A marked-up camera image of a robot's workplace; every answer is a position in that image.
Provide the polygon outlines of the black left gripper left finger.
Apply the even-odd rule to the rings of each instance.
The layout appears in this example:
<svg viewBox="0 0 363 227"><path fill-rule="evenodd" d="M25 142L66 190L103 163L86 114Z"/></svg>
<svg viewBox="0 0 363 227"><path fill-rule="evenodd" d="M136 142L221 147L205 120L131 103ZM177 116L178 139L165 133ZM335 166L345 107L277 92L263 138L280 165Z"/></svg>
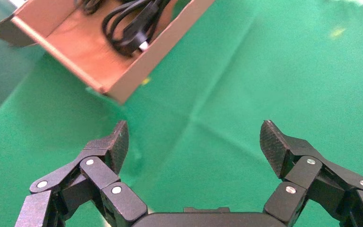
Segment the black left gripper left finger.
<svg viewBox="0 0 363 227"><path fill-rule="evenodd" d="M108 136L89 141L73 161L33 182L15 225L63 227L89 201L110 226L134 225L148 210L119 176L128 147L127 122L119 121Z"/></svg>

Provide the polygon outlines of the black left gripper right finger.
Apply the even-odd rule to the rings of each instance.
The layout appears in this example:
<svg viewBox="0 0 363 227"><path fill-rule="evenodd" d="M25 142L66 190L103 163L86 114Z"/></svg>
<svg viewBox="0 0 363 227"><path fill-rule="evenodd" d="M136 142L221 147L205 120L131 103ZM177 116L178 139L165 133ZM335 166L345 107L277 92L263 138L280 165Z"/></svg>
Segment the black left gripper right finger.
<svg viewBox="0 0 363 227"><path fill-rule="evenodd" d="M287 136L270 120L260 148L282 180L263 211L293 226L306 203L318 203L342 227L363 227L363 176L324 158L308 141Z"/></svg>

